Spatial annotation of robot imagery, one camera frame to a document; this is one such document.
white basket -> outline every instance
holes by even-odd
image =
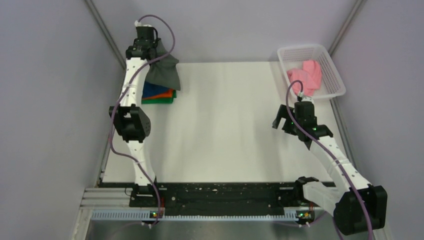
[[[278,59],[282,67],[283,75],[287,86],[290,85],[287,71],[292,68],[302,69],[303,61],[315,60],[321,65],[322,81],[321,88],[315,90],[313,99],[332,99],[346,93],[345,85],[339,72],[334,66],[326,48],[319,44],[282,47],[277,51]],[[290,90],[293,97],[296,97],[293,89]]]

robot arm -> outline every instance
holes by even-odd
[[[317,124],[314,102],[310,97],[298,97],[298,102],[294,104],[294,108],[289,108],[289,110],[299,125],[319,140],[338,160],[337,163],[321,146],[301,132],[290,119],[287,107],[281,105],[272,127],[277,129],[281,118],[286,119],[282,129],[288,134],[298,136],[298,139],[305,143],[309,151],[324,166],[336,186],[336,189],[329,188],[314,177],[300,177],[295,182],[295,191],[293,191],[296,194],[295,198],[298,201],[309,201],[320,206],[334,217],[337,227],[345,235],[366,231],[367,224],[364,213],[351,186],[339,168],[339,165],[342,165],[364,201],[372,228],[383,228],[387,206],[387,193],[384,188],[373,186],[365,179],[343,154],[328,127]]]
[[[155,39],[156,29],[151,25],[141,25],[136,21],[135,26],[137,38],[125,52],[127,58],[126,74],[121,95],[125,92],[126,94],[115,112],[113,125],[118,135],[122,136],[122,139],[126,142],[130,155],[138,160],[138,163],[133,163],[134,183],[138,186],[148,186],[151,183],[144,176],[138,165],[141,165],[151,180],[154,180],[156,176],[145,148],[145,138],[150,134],[151,122],[141,109],[141,103],[146,75],[150,68],[147,63],[148,60],[156,57],[155,48],[158,38]],[[111,106],[109,109],[110,116],[112,116],[113,108]]]

gray cloth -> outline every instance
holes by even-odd
[[[162,40],[159,40],[156,51],[158,56],[163,56],[167,53],[162,44]],[[178,59],[169,55],[153,63],[150,65],[150,69],[146,75],[146,82],[174,90],[181,90],[180,77],[178,76],[176,67],[179,62]]]

white tabletop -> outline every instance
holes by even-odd
[[[278,62],[180,63],[181,91],[172,104],[146,104],[146,138],[158,182],[331,181],[297,136],[272,128],[287,85]],[[318,124],[343,149],[329,100],[315,101]],[[128,154],[115,134],[115,148]],[[104,183],[134,182],[131,159],[110,152]]]

white wall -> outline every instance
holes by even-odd
[[[93,0],[120,51],[136,38],[134,21],[155,14],[175,32],[181,62],[277,61],[279,47],[329,48],[356,0]],[[172,44],[168,29],[146,19]]]
[[[396,239],[423,239],[424,1],[368,1],[334,56],[362,173],[388,193]]]
[[[2,0],[0,34],[0,239],[66,240],[123,74],[82,0]]]

